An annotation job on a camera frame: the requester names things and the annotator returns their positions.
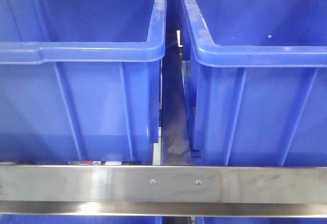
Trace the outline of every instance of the bin lip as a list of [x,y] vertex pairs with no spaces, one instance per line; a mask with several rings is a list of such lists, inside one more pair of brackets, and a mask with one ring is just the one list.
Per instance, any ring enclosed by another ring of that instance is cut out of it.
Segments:
[[215,44],[196,0],[182,0],[198,63],[211,67],[326,67],[326,46],[220,46]]
[[165,55],[167,0],[154,0],[144,42],[1,42],[0,64],[153,62]]

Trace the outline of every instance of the metal rail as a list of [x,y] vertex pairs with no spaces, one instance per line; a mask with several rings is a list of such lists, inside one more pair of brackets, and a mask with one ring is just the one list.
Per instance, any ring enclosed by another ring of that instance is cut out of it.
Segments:
[[327,168],[0,166],[0,212],[326,216]]

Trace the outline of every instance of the storage rack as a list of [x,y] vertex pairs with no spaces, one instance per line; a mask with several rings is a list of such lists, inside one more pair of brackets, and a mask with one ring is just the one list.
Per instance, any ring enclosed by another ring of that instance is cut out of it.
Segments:
[[[162,166],[0,166],[0,212],[327,217],[326,167],[188,166],[180,70],[176,33],[168,33],[162,66]],[[189,219],[164,219],[173,222]]]

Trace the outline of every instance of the screw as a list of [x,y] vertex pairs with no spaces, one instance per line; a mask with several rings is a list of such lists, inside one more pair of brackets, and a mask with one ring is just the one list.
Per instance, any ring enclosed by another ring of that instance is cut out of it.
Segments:
[[200,186],[200,185],[202,184],[202,181],[200,181],[200,180],[196,180],[196,181],[194,182],[194,184],[197,185],[197,186]]
[[154,186],[157,182],[155,181],[155,179],[152,179],[149,181],[150,185]]

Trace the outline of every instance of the blue plastic bin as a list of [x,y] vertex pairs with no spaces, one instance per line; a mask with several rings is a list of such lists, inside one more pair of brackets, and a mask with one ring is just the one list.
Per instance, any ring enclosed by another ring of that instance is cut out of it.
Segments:
[[204,164],[327,166],[327,0],[182,1]]
[[0,161],[147,163],[166,0],[0,0]]
[[2,224],[161,224],[156,216],[0,215]]
[[195,224],[326,224],[327,218],[196,217]]

